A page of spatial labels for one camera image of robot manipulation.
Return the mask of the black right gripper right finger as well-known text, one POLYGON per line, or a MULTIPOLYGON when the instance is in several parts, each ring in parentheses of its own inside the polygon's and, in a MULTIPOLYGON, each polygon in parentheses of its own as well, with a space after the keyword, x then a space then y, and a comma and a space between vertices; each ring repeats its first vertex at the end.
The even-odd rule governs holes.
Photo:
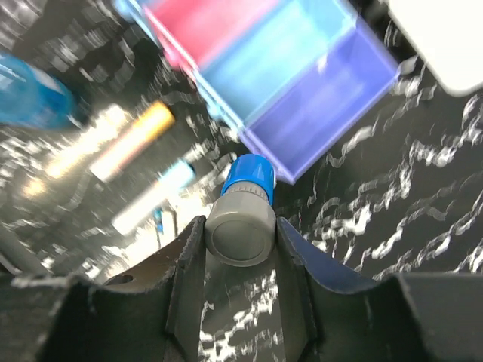
POLYGON ((275 270, 289 361, 480 361, 482 277, 402 272, 375 281, 277 221, 275 270))

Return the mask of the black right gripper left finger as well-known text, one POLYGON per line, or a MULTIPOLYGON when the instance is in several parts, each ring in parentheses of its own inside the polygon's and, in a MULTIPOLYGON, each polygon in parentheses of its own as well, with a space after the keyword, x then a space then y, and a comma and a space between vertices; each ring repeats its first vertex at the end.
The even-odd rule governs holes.
POLYGON ((165 251, 123 272, 130 281, 74 281, 41 361, 196 361, 204 303, 203 216, 165 251))

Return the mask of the blue grey glue stick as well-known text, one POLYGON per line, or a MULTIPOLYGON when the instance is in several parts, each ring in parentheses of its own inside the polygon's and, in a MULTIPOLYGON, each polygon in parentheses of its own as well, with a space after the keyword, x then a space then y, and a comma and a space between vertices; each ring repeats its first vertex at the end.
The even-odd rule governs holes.
POLYGON ((268 258, 275 245, 274 182, 272 165, 260 155, 233 162, 205 222, 205 245, 214 257, 235 267, 268 258))

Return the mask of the purple bin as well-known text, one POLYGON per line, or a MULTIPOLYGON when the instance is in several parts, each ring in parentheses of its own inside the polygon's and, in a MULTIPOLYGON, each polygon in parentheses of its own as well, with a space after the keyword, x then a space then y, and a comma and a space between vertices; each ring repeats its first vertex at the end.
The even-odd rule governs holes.
POLYGON ((363 20, 240 134, 279 181, 295 182, 393 86, 398 65, 363 20))

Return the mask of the light blue bin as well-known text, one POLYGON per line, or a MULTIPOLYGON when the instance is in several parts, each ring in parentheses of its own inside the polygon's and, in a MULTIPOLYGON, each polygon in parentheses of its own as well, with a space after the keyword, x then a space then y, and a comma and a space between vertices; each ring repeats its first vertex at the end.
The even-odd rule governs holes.
POLYGON ((113 0, 112 5, 118 14, 129 23, 136 23, 159 48, 161 45, 144 12, 150 0, 113 0))
POLYGON ((238 130, 355 28, 348 1, 280 1, 195 72, 208 114, 238 130))

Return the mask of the pink bin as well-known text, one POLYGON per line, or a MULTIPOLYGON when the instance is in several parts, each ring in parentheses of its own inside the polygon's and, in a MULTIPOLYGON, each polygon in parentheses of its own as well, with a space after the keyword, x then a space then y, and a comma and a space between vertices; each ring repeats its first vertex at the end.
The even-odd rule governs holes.
POLYGON ((211 62, 277 1, 153 1, 143 6, 168 63, 187 74, 211 62))

